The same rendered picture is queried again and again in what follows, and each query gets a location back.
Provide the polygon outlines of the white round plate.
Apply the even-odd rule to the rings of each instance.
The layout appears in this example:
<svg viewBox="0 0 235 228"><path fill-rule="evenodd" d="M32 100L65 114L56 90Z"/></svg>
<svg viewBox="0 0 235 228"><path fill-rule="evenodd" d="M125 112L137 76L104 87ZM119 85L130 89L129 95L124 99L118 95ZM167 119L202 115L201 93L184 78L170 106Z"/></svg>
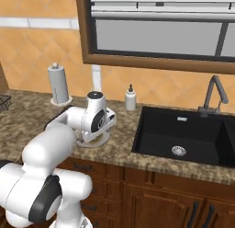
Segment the white round plate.
<svg viewBox="0 0 235 228"><path fill-rule="evenodd" d="M81 142L81 131L76 130L75 133L76 133L76 136L77 136L77 143L76 144L78 146L84 147L84 148L96 148L96 147L104 145L109 140L108 139L106 142L101 142L101 143L98 143L98 144Z"/></svg>

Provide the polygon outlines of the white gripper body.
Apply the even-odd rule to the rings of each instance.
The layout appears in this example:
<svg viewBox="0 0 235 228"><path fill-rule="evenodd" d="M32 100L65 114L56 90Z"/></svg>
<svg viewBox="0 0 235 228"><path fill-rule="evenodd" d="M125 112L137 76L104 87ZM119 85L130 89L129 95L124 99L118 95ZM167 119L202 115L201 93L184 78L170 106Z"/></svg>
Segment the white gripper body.
<svg viewBox="0 0 235 228"><path fill-rule="evenodd" d="M90 132L90 131L81 131L81 142L82 143L92 143L94 139L104 139L104 142L106 142L110 137L110 132L101 129L96 132Z"/></svg>

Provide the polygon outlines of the brown wooden drawer front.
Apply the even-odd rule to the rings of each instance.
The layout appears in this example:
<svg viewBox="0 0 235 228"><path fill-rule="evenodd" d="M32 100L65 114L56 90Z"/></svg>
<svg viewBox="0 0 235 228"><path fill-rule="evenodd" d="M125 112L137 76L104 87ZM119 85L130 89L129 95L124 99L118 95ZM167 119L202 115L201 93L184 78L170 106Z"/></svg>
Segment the brown wooden drawer front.
<svg viewBox="0 0 235 228"><path fill-rule="evenodd" d="M76 168L73 168L73 163L76 163L79 165L92 165L93 171L78 170ZM87 161L87 160L69 157L64 162L59 164L59 168L79 171L91 177L100 177L100 178L109 179L113 181L120 180L120 167L117 165L97 163L93 161Z"/></svg>
<svg viewBox="0 0 235 228"><path fill-rule="evenodd" d="M119 209L115 204L102 199L86 199L81 202L88 206L97 206L96 211L83 209L84 215L91 223L98 221L99 228L121 228L122 205Z"/></svg>
<svg viewBox="0 0 235 228"><path fill-rule="evenodd" d="M119 209L122 205L122 183L111 180L93 181L93 188L96 188L96 193L91 194L92 199L104 200L115 204Z"/></svg>

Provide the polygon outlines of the white paper towel roll holder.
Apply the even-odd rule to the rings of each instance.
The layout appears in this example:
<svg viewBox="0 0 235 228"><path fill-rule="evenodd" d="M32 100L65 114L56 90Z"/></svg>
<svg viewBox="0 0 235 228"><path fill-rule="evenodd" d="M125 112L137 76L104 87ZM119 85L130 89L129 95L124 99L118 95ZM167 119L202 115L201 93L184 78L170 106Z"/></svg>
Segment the white paper towel roll holder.
<svg viewBox="0 0 235 228"><path fill-rule="evenodd" d="M48 67L52 98L51 104L58 107L69 105L73 98L69 95L66 74L63 66L53 63Z"/></svg>

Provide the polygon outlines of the brown wooden cupboard door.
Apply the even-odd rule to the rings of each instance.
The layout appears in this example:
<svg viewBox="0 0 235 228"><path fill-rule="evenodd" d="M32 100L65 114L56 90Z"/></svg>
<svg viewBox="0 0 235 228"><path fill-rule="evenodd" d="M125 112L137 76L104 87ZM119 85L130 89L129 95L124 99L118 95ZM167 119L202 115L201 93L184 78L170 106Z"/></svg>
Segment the brown wooden cupboard door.
<svg viewBox="0 0 235 228"><path fill-rule="evenodd" d="M207 208L205 210L206 218L209 211L209 205L211 204L215 205L215 211L208 228L235 228L235 204L211 199L207 202Z"/></svg>
<svg viewBox="0 0 235 228"><path fill-rule="evenodd" d="M196 228L201 198L124 184L123 228L187 228L195 201L199 206L192 228Z"/></svg>

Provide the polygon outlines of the brown framed window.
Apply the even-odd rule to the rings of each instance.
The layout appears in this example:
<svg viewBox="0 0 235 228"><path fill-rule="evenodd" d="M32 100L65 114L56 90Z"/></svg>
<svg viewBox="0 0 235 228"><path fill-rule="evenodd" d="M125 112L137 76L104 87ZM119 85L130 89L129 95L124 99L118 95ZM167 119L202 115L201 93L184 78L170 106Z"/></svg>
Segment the brown framed window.
<svg viewBox="0 0 235 228"><path fill-rule="evenodd" d="M144 54L138 51L95 51L96 32L92 28L90 0L76 0L83 63L109 66L136 67L196 73L235 74L235 60L186 57L175 55L172 59L164 54Z"/></svg>

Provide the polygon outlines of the white window blind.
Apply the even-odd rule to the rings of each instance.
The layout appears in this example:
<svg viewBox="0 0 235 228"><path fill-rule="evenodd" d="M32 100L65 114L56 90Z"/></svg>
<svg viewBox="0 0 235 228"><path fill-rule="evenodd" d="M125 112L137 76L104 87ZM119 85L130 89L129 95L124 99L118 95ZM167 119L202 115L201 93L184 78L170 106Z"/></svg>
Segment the white window blind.
<svg viewBox="0 0 235 228"><path fill-rule="evenodd" d="M235 0L90 0L95 18L235 22Z"/></svg>

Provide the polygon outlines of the dark grey tap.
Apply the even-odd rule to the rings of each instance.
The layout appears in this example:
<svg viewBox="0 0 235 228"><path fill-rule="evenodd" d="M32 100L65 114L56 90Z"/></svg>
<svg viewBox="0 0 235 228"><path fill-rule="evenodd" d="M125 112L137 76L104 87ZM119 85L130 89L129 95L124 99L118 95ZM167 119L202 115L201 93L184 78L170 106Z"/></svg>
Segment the dark grey tap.
<svg viewBox="0 0 235 228"><path fill-rule="evenodd" d="M216 87L218 90L220 100L216 108L211 108L209 106L209 103L214 87ZM219 77L217 75L213 75L208 84L204 105L202 107L199 107L197 111L199 112L200 116L203 118L206 118L208 115L218 115L220 113L221 104L228 104L228 103L229 103L228 96L224 90L223 85L220 82Z"/></svg>

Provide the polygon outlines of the brown wooden sink front panel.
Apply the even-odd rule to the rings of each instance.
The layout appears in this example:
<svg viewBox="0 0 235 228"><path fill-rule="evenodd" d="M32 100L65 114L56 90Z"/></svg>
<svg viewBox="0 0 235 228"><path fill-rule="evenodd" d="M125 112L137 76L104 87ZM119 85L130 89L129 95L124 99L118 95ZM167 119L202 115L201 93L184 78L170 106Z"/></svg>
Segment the brown wooden sink front panel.
<svg viewBox="0 0 235 228"><path fill-rule="evenodd" d="M223 185L128 167L124 168L124 181L145 188L164 188L235 203L235 186L232 185Z"/></svg>

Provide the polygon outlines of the white soap dispenser bottle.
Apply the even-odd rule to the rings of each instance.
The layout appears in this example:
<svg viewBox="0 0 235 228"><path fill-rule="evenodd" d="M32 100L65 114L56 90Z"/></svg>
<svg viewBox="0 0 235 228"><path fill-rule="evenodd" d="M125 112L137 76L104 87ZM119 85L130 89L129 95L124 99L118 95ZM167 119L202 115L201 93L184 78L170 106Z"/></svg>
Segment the white soap dispenser bottle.
<svg viewBox="0 0 235 228"><path fill-rule="evenodd" d="M126 91L125 107L126 107L126 110L135 110L136 109L136 92L133 89L132 85L129 85L129 88Z"/></svg>

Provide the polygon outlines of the black kitchen sink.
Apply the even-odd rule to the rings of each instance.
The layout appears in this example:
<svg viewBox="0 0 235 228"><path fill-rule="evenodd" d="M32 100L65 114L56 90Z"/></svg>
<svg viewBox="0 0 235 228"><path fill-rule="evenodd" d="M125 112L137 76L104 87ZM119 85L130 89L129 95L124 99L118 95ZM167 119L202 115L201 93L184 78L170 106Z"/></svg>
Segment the black kitchen sink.
<svg viewBox="0 0 235 228"><path fill-rule="evenodd" d="M144 107L131 151L235 168L235 117Z"/></svg>

